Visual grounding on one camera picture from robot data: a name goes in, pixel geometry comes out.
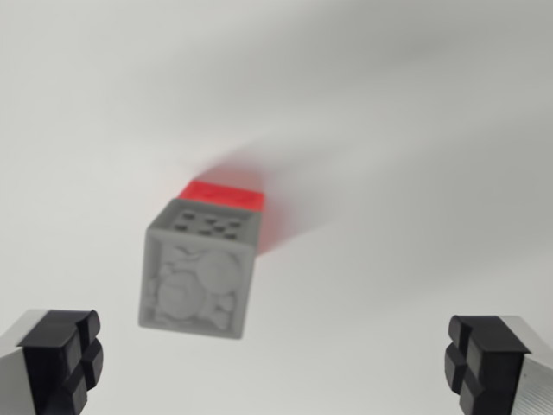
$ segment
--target cube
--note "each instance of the cube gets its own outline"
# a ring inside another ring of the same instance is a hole
[[[238,339],[244,331],[261,212],[236,207],[233,196],[255,192],[207,184],[213,202],[205,202],[202,185],[191,185],[191,199],[182,198],[185,189],[146,232],[139,324]]]

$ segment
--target white surface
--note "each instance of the white surface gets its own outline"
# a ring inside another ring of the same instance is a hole
[[[96,309],[88,415],[461,413],[453,314],[553,344],[552,11],[0,0],[0,330]],[[288,218],[244,340],[138,328],[146,226],[229,160]]]

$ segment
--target red block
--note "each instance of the red block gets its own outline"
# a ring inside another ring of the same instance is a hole
[[[264,194],[232,188],[197,180],[191,181],[178,197],[190,201],[202,201],[214,205],[224,205],[231,208],[241,208],[262,212],[264,207]]]

